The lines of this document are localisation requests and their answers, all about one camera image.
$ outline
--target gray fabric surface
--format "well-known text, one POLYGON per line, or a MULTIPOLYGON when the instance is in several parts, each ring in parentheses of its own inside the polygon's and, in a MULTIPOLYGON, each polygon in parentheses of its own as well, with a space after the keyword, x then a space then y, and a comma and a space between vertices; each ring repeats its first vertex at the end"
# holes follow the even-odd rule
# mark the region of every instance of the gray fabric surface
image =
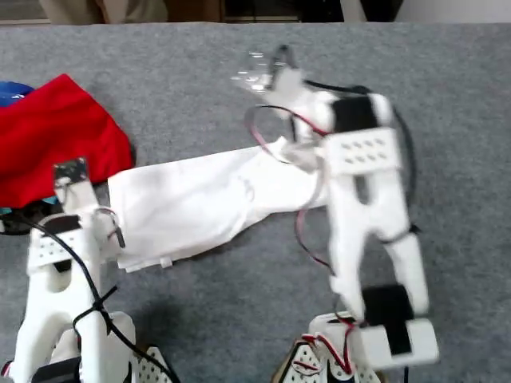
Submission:
MULTIPOLYGON (((511 379, 511 26, 257 25, 0 30, 2 79, 42 85, 69 73, 138 148, 137 165, 252 144, 241 125, 256 99, 228 78, 248 47, 295 48, 317 81, 364 84, 402 110, 417 145, 411 215, 421 235, 442 359, 410 382, 511 379)), ((106 190, 101 198, 107 202, 106 190)), ((130 314, 187 381, 269 381, 294 338, 331 311, 327 274, 299 249, 292 215, 162 270, 110 265, 109 308, 130 314)), ((324 211, 311 246, 325 249, 324 211)), ((0 360, 14 355, 26 300, 26 238, 0 237, 0 360)), ((391 277, 376 243, 362 279, 391 277)))

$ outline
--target black wire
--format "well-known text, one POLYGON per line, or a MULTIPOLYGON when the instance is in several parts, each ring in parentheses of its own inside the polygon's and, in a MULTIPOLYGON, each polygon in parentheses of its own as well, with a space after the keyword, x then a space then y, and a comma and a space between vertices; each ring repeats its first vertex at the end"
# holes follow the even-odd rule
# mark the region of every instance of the black wire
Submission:
POLYGON ((107 330, 112 331, 119 340, 124 343, 130 350, 132 350, 135 354, 137 354, 139 357, 144 358, 147 361, 150 361, 153 363, 157 368, 159 368, 167 377, 171 380, 172 383, 180 383, 179 378, 176 375, 176 372, 172 369, 172 366, 168 364, 168 368, 165 368, 156 358, 148 355, 141 349, 138 349, 114 324, 111 319, 111 317, 108 315, 107 311, 103 307, 103 302, 115 292, 117 287, 115 286, 112 288, 104 297, 101 297, 99 292, 97 291, 96 285, 94 284, 94 281, 89 273, 89 269, 87 269, 87 266, 84 264, 83 260, 80 258, 80 256, 62 239, 60 239, 58 236, 56 236, 54 233, 46 229, 46 227, 40 225, 39 223, 35 223, 30 221, 29 219, 23 217, 23 216, 17 216, 14 217, 2 217, 2 219, 7 218, 7 220, 10 220, 11 222, 18 222, 18 223, 25 223, 29 226, 31 226, 34 229, 38 229, 39 231, 43 232, 45 235, 50 237, 53 241, 61 245, 64 250, 66 250, 69 255, 74 259, 74 261, 78 264, 78 266, 81 268, 81 271, 83 272, 83 275, 85 276, 85 280, 87 281, 87 284, 89 285, 90 291, 94 298, 94 304, 93 306, 83 312, 82 314, 78 315, 73 320, 73 328, 77 334, 77 336, 80 338, 80 334, 78 333, 76 329, 76 324, 80 319, 83 319, 88 314, 91 314, 94 311, 98 311, 101 316, 105 320, 105 324, 107 327, 107 330))
POLYGON ((320 82, 305 80, 305 84, 314 86, 315 88, 332 90, 334 92, 342 92, 342 93, 355 93, 355 94, 368 94, 370 93, 370 89, 366 88, 363 85, 354 85, 354 86, 335 86, 329 84, 322 84, 320 82))
MULTIPOLYGON (((322 84, 320 82, 305 80, 305 83, 316 88, 331 90, 334 92, 351 93, 351 94, 368 94, 371 90, 363 85, 354 85, 350 87, 335 86, 329 84, 322 84)), ((394 106, 393 112, 396 121, 398 122, 399 128, 402 132, 402 138, 404 140, 406 148, 406 159, 408 164, 408 182, 406 185, 405 199, 406 206, 410 207, 413 203, 415 192, 417 190, 417 158, 415 155, 414 139, 412 138, 410 128, 402 117, 401 113, 394 106)))
POLYGON ((252 106, 251 108, 249 108, 247 110, 247 112, 245 112, 245 116, 244 116, 244 123, 245 123, 245 125, 247 127, 250 128, 255 123, 256 113, 260 109, 283 110, 284 112, 287 112, 287 113, 291 114, 292 118, 298 118, 303 123, 307 124, 311 128, 312 132, 318 133, 321 136, 325 136, 326 134, 328 134, 327 132, 323 131, 322 129, 317 128, 316 125, 312 123, 312 121, 309 121, 307 118, 305 118, 304 116, 298 114, 297 112, 295 112, 295 111, 293 111, 293 110, 291 110, 289 108, 285 108, 283 106, 280 106, 280 105, 270 105, 270 104, 260 104, 260 105, 255 105, 255 106, 252 106))

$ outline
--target perforated plate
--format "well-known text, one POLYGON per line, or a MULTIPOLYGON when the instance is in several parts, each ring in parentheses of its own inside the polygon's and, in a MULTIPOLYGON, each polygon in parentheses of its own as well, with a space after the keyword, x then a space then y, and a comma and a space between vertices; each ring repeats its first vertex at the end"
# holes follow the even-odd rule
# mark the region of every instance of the perforated plate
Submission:
POLYGON ((291 359, 289 369, 284 373, 282 383, 320 383, 320 371, 311 375, 311 371, 305 367, 295 365, 295 361, 301 361, 314 367, 319 367, 319 360, 307 344, 298 345, 294 357, 291 359))
MULTIPOLYGON (((163 366, 167 367, 165 359, 161 356, 157 347, 149 347, 147 354, 154 357, 163 366)), ((140 359, 138 362, 138 381, 139 383, 172 383, 172 381, 160 371, 153 363, 140 359)))
POLYGON ((401 167, 398 142, 392 128, 331 134, 323 144, 334 176, 401 167))
POLYGON ((333 357, 329 357, 330 373, 326 366, 321 366, 319 359, 309 345, 301 344, 297 346, 294 357, 288 366, 288 370, 283 374, 282 383, 332 383, 355 382, 355 383, 382 383, 376 373, 364 365, 353 365, 354 375, 346 374, 333 357), (319 367, 317 373, 312 373, 309 369, 296 365, 295 361, 301 361, 319 367))
MULTIPOLYGON (((80 256, 86 253, 85 233, 83 230, 73 230, 58 235, 80 256)), ((29 249, 29 268, 57 263, 71 259, 71 255, 50 237, 41 237, 38 246, 31 246, 29 249)))

